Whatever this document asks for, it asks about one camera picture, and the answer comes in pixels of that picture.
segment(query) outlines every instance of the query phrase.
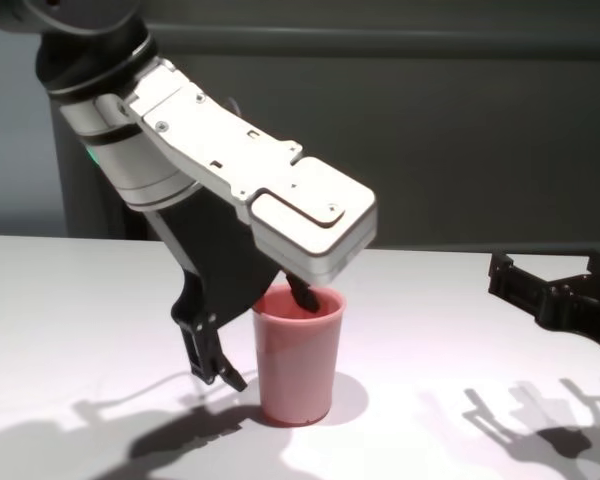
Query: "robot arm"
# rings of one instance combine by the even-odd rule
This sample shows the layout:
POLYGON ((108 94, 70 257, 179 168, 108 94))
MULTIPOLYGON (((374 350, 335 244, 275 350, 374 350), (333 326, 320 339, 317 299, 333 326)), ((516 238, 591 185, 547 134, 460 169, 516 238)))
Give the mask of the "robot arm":
POLYGON ((375 196, 215 103, 159 56, 137 3, 0 0, 0 28, 42 36, 49 97, 182 267, 172 317, 192 373, 241 390, 218 329, 280 270, 309 308, 308 285, 331 281, 375 236, 375 196))

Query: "white table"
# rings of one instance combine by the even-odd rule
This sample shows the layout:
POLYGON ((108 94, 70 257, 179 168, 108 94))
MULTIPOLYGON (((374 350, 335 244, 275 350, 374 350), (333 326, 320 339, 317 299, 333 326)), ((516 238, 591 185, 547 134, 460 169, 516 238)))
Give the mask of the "white table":
MULTIPOLYGON (((548 277, 585 265, 516 258, 548 277)), ((488 295, 488 263, 364 252, 334 283, 332 411, 276 429, 258 423, 248 315, 221 330, 245 392, 187 374, 161 244, 0 237, 0 480, 600 480, 600 348, 488 295)))

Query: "cup rim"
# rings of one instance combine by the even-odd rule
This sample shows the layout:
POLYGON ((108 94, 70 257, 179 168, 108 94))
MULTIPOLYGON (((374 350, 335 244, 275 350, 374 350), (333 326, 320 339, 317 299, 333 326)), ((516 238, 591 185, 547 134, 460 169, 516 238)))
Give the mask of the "cup rim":
POLYGON ((278 292, 281 290, 286 290, 286 291, 291 290, 291 287, 288 284, 279 283, 279 284, 272 285, 271 287, 269 287, 267 292, 263 295, 263 297, 260 300, 258 300, 255 303, 255 305, 251 308, 251 310, 256 315, 259 315, 260 317, 265 318, 268 321, 272 321, 275 323, 285 323, 285 324, 288 324, 288 323, 294 323, 294 324, 322 323, 322 322, 329 321, 331 318, 342 316, 342 314, 347 306, 347 299, 344 297, 344 295, 342 295, 340 292, 338 292, 337 290, 335 290, 331 287, 311 287, 311 289, 316 290, 319 293, 324 293, 331 297, 335 297, 335 299, 338 301, 340 306, 338 307, 337 310, 335 310, 331 313, 322 315, 320 317, 314 317, 314 318, 286 318, 286 317, 279 317, 276 315, 271 315, 270 313, 264 313, 264 312, 259 311, 256 306, 258 305, 258 303, 260 303, 262 298, 264 298, 268 293, 278 292))

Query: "pink cup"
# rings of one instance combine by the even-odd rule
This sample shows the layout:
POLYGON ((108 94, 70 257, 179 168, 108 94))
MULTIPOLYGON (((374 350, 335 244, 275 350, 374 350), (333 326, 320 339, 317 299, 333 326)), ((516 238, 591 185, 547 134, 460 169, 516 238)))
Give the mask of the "pink cup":
POLYGON ((346 302, 330 288, 312 288, 316 313, 300 308, 288 285, 274 285, 254 305, 260 403, 266 417, 308 425, 331 408, 340 325, 346 302))

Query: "wall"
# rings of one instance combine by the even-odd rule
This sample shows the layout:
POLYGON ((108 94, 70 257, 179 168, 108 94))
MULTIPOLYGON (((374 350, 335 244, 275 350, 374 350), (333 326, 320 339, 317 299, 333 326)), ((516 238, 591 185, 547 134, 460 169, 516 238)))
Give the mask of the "wall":
POLYGON ((0 234, 65 234, 48 101, 35 36, 0 32, 0 234))

